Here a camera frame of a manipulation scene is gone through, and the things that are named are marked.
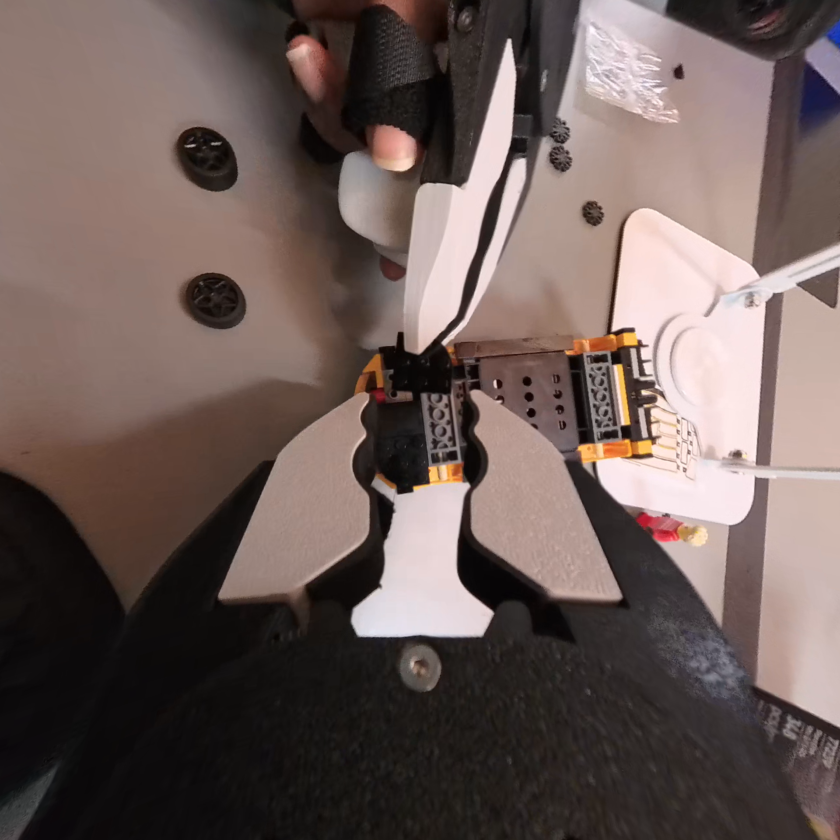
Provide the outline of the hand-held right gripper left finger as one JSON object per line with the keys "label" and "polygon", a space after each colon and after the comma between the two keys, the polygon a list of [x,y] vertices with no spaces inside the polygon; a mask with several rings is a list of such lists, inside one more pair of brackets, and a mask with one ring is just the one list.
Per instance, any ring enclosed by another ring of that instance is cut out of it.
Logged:
{"label": "hand-held right gripper left finger", "polygon": [[218,599],[336,602],[351,613],[382,577],[374,477],[375,403],[352,396],[276,457]]}

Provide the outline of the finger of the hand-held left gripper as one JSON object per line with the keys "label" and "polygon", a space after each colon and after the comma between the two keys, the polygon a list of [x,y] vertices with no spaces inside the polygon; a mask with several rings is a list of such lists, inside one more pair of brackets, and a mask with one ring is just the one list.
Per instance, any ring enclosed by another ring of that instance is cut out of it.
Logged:
{"label": "finger of the hand-held left gripper", "polygon": [[423,353],[458,315],[490,195],[508,158],[516,82],[508,39],[467,181],[428,182],[416,193],[403,312],[409,353]]}
{"label": "finger of the hand-held left gripper", "polygon": [[449,343],[472,318],[494,277],[527,184],[527,158],[513,155],[494,186],[479,229],[476,252],[467,270],[462,301],[446,328]]}

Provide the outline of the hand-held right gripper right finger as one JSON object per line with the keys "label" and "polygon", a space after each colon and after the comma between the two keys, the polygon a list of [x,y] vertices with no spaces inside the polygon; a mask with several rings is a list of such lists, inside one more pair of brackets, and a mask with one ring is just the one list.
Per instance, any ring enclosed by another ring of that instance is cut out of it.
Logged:
{"label": "hand-held right gripper right finger", "polygon": [[482,391],[469,394],[466,535],[554,602],[617,604],[621,589],[562,454]]}

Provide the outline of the black quarter-round lego plate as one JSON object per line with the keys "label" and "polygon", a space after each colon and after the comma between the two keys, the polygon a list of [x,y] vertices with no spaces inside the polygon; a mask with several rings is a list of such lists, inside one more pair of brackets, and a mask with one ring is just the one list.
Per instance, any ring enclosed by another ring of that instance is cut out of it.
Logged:
{"label": "black quarter-round lego plate", "polygon": [[425,435],[396,434],[379,436],[374,445],[377,475],[406,494],[430,484]]}
{"label": "black quarter-round lego plate", "polygon": [[383,390],[388,398],[410,393],[449,394],[453,381],[453,365],[448,350],[438,341],[424,352],[406,350],[404,332],[396,335],[394,345],[380,348],[383,370]]}

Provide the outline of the orange lego car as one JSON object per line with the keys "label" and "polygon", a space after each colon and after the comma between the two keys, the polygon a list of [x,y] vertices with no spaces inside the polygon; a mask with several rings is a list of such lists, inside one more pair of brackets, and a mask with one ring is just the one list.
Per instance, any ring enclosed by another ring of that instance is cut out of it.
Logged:
{"label": "orange lego car", "polygon": [[656,387],[649,348],[623,329],[593,339],[461,341],[446,348],[449,394],[383,390],[380,351],[364,367],[355,394],[382,406],[379,436],[424,434],[429,486],[464,481],[469,394],[482,391],[545,436],[566,459],[592,464],[651,452],[648,398]]}

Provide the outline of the lego sticker sheet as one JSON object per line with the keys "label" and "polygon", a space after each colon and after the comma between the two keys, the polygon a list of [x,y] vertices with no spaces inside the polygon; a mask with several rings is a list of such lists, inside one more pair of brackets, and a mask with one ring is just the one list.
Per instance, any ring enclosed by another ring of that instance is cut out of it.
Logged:
{"label": "lego sticker sheet", "polygon": [[651,452],[645,456],[634,455],[628,460],[693,485],[701,454],[696,426],[677,414],[657,387],[647,388],[642,394],[648,398]]}

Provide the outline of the red lego piece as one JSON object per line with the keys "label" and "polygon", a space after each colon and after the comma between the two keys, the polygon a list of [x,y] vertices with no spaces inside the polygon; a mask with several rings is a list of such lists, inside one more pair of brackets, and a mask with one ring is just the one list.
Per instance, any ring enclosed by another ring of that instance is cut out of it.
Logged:
{"label": "red lego piece", "polygon": [[645,511],[635,517],[636,523],[660,543],[685,543],[699,548],[708,540],[708,530],[670,516],[654,516]]}

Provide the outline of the black lego wheel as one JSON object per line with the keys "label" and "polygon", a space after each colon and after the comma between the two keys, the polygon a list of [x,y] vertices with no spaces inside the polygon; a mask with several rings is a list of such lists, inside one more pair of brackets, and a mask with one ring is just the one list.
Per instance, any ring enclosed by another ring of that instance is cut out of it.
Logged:
{"label": "black lego wheel", "polygon": [[183,303],[194,321],[217,330],[237,327],[247,312],[247,300],[239,284],[217,272],[202,273],[187,281]]}
{"label": "black lego wheel", "polygon": [[233,146],[214,129],[185,129],[175,142],[175,154],[186,178],[206,191],[224,192],[238,179]]}

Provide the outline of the black lego box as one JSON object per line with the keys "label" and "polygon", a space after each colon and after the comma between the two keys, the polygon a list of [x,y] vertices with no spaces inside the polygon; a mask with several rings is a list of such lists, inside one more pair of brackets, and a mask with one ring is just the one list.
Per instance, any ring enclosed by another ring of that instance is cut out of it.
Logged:
{"label": "black lego box", "polygon": [[839,838],[839,728],[754,688],[763,735],[814,833]]}

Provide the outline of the person's left hand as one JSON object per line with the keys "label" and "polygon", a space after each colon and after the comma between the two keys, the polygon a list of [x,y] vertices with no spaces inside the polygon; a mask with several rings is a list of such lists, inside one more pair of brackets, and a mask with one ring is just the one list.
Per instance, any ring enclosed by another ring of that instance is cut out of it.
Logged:
{"label": "person's left hand", "polygon": [[[447,36],[448,3],[444,1],[292,1],[283,2],[290,15],[306,24],[355,22],[367,7],[384,5],[415,28],[418,37],[436,43]],[[418,140],[392,125],[365,129],[364,143],[342,126],[341,110],[345,70],[318,38],[298,35],[286,52],[296,88],[302,95],[303,110],[314,129],[336,151],[358,151],[365,144],[373,162],[389,172],[406,172],[422,157]]]}

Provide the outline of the clear plastic bag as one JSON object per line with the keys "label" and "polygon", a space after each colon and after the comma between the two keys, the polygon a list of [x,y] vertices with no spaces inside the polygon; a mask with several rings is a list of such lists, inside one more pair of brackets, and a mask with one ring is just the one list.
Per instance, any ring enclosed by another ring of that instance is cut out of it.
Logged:
{"label": "clear plastic bag", "polygon": [[662,59],[645,45],[591,20],[584,32],[584,91],[648,122],[678,124],[662,78]]}

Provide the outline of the black mesh chair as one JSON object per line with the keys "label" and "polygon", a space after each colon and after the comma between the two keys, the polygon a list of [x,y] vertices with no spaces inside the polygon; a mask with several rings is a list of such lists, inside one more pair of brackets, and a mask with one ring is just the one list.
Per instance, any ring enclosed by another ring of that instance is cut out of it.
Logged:
{"label": "black mesh chair", "polygon": [[66,514],[1,475],[1,796],[55,762],[124,620]]}

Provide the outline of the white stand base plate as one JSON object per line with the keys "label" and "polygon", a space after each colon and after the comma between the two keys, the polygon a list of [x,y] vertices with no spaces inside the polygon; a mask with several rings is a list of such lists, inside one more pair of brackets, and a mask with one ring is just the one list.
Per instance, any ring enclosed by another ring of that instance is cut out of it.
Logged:
{"label": "white stand base plate", "polygon": [[769,301],[838,267],[838,244],[759,276],[748,262],[649,208],[625,222],[613,327],[634,327],[652,352],[667,405],[695,428],[688,477],[620,459],[596,475],[621,504],[731,526],[755,480],[838,481],[838,468],[757,464],[763,334]]}

